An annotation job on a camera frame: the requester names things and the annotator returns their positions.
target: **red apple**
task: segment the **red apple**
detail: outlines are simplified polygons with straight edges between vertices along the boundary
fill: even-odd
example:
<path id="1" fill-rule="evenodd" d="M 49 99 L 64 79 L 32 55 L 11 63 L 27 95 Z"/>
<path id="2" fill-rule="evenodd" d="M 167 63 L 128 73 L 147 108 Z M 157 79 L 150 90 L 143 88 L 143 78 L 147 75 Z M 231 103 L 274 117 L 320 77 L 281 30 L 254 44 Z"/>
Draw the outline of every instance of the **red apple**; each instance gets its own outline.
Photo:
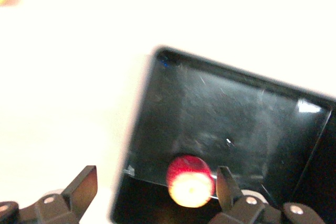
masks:
<path id="1" fill-rule="evenodd" d="M 215 191 L 209 166 L 191 155 L 173 160 L 168 167 L 166 182 L 171 198 L 183 207 L 201 207 Z"/>

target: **cut apple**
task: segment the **cut apple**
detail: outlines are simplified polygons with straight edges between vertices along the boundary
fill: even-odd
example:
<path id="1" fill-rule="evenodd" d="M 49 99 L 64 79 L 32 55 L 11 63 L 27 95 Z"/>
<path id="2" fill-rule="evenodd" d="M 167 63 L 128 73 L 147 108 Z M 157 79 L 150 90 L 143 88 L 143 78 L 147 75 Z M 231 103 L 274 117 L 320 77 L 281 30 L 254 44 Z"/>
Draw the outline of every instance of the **cut apple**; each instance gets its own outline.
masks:
<path id="1" fill-rule="evenodd" d="M 174 159 L 168 167 L 166 181 L 171 198 L 183 207 L 201 207 L 215 191 L 209 166 L 192 155 Z"/>

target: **apple slice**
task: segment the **apple slice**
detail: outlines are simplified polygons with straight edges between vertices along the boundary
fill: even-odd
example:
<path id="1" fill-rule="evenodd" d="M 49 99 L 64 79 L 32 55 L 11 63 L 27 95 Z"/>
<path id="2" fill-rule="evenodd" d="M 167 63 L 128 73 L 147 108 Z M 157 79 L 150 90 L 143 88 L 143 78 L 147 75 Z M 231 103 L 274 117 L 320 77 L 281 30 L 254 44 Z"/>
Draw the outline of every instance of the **apple slice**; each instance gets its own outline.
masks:
<path id="1" fill-rule="evenodd" d="M 209 166 L 192 155 L 173 160 L 168 167 L 166 182 L 171 198 L 183 207 L 201 207 L 215 191 Z"/>

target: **apple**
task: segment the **apple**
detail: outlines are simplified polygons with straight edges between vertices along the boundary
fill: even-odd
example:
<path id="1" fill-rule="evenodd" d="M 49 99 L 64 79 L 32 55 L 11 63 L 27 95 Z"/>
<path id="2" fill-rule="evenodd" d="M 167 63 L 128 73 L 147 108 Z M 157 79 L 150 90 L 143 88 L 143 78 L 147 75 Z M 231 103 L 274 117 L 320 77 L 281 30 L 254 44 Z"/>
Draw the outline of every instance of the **apple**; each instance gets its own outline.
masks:
<path id="1" fill-rule="evenodd" d="M 209 166 L 192 155 L 173 160 L 167 170 L 166 182 L 171 198 L 183 207 L 201 207 L 215 191 Z"/>

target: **white table surface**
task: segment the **white table surface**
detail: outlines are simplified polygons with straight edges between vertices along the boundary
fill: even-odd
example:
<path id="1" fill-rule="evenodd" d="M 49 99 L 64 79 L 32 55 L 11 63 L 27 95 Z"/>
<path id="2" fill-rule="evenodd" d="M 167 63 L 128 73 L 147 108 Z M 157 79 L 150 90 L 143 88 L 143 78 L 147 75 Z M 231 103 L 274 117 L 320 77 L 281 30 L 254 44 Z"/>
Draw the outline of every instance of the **white table surface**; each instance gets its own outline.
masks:
<path id="1" fill-rule="evenodd" d="M 336 98 L 335 0 L 21 0 L 0 7 L 0 201 L 85 165 L 109 223 L 150 54 L 168 45 Z"/>

